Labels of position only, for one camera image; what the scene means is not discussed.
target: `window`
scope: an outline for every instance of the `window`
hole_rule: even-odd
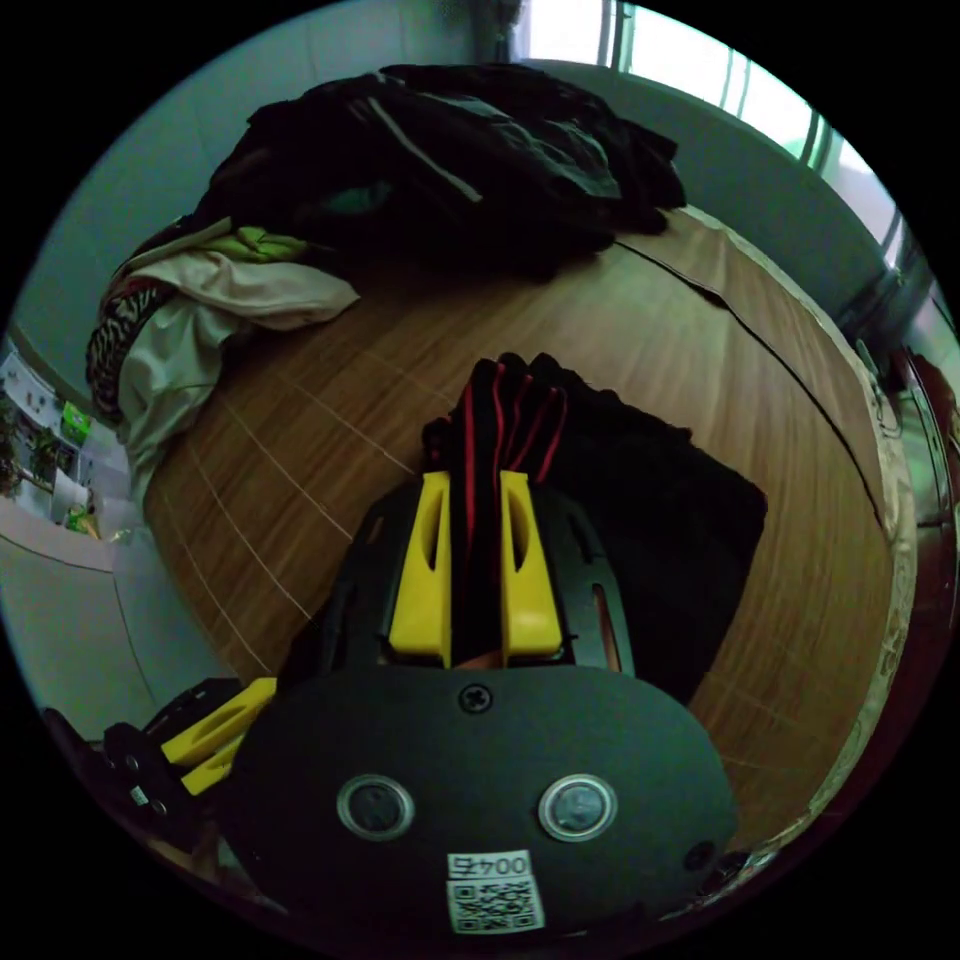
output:
[[[531,0],[526,56],[597,63],[603,6],[603,0]]]
[[[632,10],[631,73],[720,106],[728,48],[699,30],[652,10]]]
[[[893,198],[863,157],[842,137],[834,134],[834,138],[836,143],[823,169],[823,179],[863,221],[877,243],[892,241],[888,234],[896,216]]]
[[[895,263],[903,228],[893,199],[850,144],[768,70],[693,27],[616,0],[529,0],[524,18],[529,50],[522,58],[613,66],[719,107],[769,137],[816,169]]]
[[[746,97],[738,114],[798,160],[807,142],[813,111],[809,104],[763,67],[748,66]]]

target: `silver button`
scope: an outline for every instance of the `silver button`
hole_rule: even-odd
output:
[[[543,829],[557,840],[577,843],[603,833],[617,813],[612,787],[589,773],[575,773],[552,783],[540,798]]]
[[[364,840],[394,840],[413,822],[413,798],[396,780],[379,774],[354,777],[337,794],[341,823]]]

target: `black jacket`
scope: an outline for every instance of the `black jacket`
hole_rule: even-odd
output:
[[[676,144],[520,65],[393,66],[261,107],[189,218],[549,277],[685,203]]]
[[[689,703],[740,604],[767,501],[689,430],[595,390],[540,354],[480,360],[425,468],[451,482],[457,662],[496,648],[499,471],[580,504],[616,576],[636,675]]]

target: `red stripe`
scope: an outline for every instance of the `red stripe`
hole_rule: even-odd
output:
[[[519,467],[520,464],[523,463],[523,458],[527,455],[527,452],[530,450],[530,446],[537,435],[537,431],[540,429],[540,424],[543,423],[543,418],[547,412],[547,407],[550,406],[550,401],[553,399],[556,392],[557,392],[556,387],[550,388],[550,394],[548,395],[546,402],[543,404],[543,406],[540,407],[540,409],[537,411],[536,417],[534,417],[533,419],[533,426],[530,428],[530,433],[527,436],[527,440],[523,445],[523,449],[516,455],[516,457],[514,457],[513,463],[510,465],[511,470],[516,470],[517,467]]]
[[[528,373],[523,378],[523,383],[520,384],[520,389],[517,391],[517,399],[513,403],[513,426],[510,428],[510,439],[507,440],[507,447],[504,450],[504,458],[510,456],[510,451],[513,449],[513,438],[516,436],[517,427],[520,426],[520,401],[523,400],[523,395],[527,392],[527,387],[533,383],[533,377]]]
[[[473,546],[473,528],[476,525],[476,503],[474,503],[474,436],[473,426],[473,384],[468,380],[463,388],[463,416],[465,425],[464,447],[466,457],[466,493],[467,493],[467,558],[469,562],[470,550]]]
[[[560,445],[560,435],[563,433],[563,425],[567,422],[567,395],[562,391],[560,393],[560,399],[563,403],[563,409],[560,411],[560,422],[557,424],[557,432],[553,435],[550,446],[547,448],[547,455],[543,458],[543,466],[537,474],[537,483],[543,483],[543,481],[547,479],[547,474],[550,472],[550,464],[553,463],[553,455],[557,452],[557,447]]]
[[[500,529],[500,448],[503,446],[503,406],[500,403],[500,381],[506,373],[502,363],[497,364],[497,375],[493,378],[493,408],[497,415],[497,445],[493,448],[493,509],[496,517],[495,530]],[[496,583],[500,573],[500,556],[496,550],[490,551],[490,582]]]
[[[503,444],[503,407],[500,404],[500,381],[506,368],[502,363],[497,364],[497,375],[493,378],[493,408],[497,412],[497,445],[493,448],[493,489],[498,489],[500,482],[500,447]]]

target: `wooden table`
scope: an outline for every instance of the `wooden table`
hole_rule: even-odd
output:
[[[545,351],[690,427],[769,500],[739,612],[691,704],[740,804],[734,846],[748,847],[803,811],[877,663],[892,568],[870,414],[818,334],[802,321],[791,332],[786,307],[756,311],[842,411],[865,486],[783,363],[630,246],[547,285],[377,268],[334,323],[245,348],[155,476],[146,514],[211,643],[249,681],[282,663],[367,506],[417,469],[422,425],[454,405],[479,357]]]

